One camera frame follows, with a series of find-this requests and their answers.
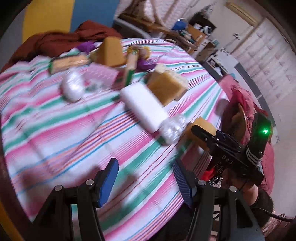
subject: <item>striped bedsheet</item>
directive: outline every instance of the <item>striped bedsheet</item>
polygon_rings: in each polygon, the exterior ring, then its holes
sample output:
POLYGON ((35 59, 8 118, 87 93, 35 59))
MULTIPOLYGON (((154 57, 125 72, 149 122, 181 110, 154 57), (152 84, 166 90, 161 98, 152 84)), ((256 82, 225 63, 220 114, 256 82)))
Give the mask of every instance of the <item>striped bedsheet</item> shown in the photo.
MULTIPOLYGON (((124 39, 124 52, 130 44, 149 46, 152 60, 188 79, 186 94, 165 107, 170 116, 182 113, 190 121, 202 116, 220 126, 227 97, 199 63, 163 40, 124 39)), ((0 75, 3 149, 25 213, 34 220, 56 185, 79 185, 115 157, 120 164, 115 185, 108 202, 97 210, 105 239, 147 240, 183 202, 172 162, 180 157, 200 177, 211 157, 184 136, 166 146, 158 132, 145 131, 119 98, 120 79, 112 90, 66 102, 59 89, 63 73, 50 76, 49 61, 37 56, 0 75)), ((80 73, 87 68, 80 68, 80 73)), ((135 73, 132 82, 144 81, 145 75, 135 73)), ((79 240, 77 206, 72 212, 79 240)))

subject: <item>white plastic bag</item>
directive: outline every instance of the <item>white plastic bag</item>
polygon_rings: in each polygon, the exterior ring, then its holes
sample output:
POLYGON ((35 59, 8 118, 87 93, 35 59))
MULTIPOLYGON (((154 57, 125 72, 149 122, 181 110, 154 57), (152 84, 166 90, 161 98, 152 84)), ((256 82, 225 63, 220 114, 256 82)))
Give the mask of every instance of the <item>white plastic bag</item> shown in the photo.
POLYGON ((70 102, 80 100, 84 94, 84 79, 75 68, 69 69, 61 83, 63 96, 70 102))
POLYGON ((167 145, 174 144, 182 135, 187 125, 186 117, 177 114, 174 117, 167 118, 161 123, 159 132, 167 145))

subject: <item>sponge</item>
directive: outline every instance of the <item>sponge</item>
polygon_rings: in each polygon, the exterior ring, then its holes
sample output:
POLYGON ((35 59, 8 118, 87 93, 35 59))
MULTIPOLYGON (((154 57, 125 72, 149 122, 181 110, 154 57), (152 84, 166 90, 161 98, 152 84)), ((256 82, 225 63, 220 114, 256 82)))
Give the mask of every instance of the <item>sponge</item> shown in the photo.
POLYGON ((168 71, 168 73, 171 75, 171 77, 173 77, 175 79, 175 81, 179 82, 183 88, 182 90, 180 90, 179 93, 177 93, 175 100, 179 100, 181 99, 181 97, 186 93, 186 91, 188 90, 188 80, 186 78, 184 78, 182 75, 176 73, 173 70, 170 70, 168 67, 166 67, 164 64, 162 63, 158 63, 155 67, 154 72, 152 73, 149 81, 148 81, 148 85, 155 81, 156 78, 159 77, 159 75, 161 75, 162 73, 164 73, 165 71, 168 71))
POLYGON ((186 89, 170 75, 169 71, 165 71, 153 81, 150 81, 148 88, 159 99, 163 106, 168 105, 177 95, 186 91, 186 89))
POLYGON ((192 134, 191 128, 194 125, 200 126, 204 130, 206 130, 207 132, 212 134, 213 136, 216 135, 217 129, 215 128, 215 126, 212 123, 206 121, 202 117, 198 117, 197 119, 195 119, 195 121, 193 123, 189 123, 186 128, 187 137, 189 139, 193 140, 194 142, 196 142, 203 150, 208 150, 207 144, 204 141, 202 141, 201 139, 199 139, 198 137, 196 137, 194 134, 192 134))
POLYGON ((161 103, 144 83, 137 82, 124 87, 120 97, 150 133, 156 132, 169 116, 161 103))
POLYGON ((109 67, 117 67, 126 63, 120 39, 117 37, 105 38, 99 49, 91 54, 91 59, 93 62, 109 67))

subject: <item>blue gripper pad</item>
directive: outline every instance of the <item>blue gripper pad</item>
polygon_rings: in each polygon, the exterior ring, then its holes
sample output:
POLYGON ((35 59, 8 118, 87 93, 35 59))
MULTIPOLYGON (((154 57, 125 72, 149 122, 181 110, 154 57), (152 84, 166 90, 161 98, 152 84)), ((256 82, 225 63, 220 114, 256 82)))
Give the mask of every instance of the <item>blue gripper pad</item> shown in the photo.
POLYGON ((101 187, 99 190, 99 198, 97 201, 98 206, 100 208, 108 201, 115 179, 118 174, 118 169, 118 160, 116 158, 111 158, 106 169, 104 170, 104 173, 102 174, 103 180, 100 180, 101 187))
POLYGON ((192 197, 196 194, 197 188, 181 160, 176 160, 173 163, 173 172, 184 202, 192 207, 192 197))

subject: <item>white foam block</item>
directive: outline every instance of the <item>white foam block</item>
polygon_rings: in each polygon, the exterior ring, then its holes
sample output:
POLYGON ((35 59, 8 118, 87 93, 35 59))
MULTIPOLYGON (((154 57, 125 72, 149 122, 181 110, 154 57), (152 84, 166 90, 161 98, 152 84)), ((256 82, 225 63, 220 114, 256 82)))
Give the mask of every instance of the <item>white foam block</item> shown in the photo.
POLYGON ((161 123, 169 117, 156 96, 143 83, 124 87, 120 96, 150 133, 157 131, 161 123))

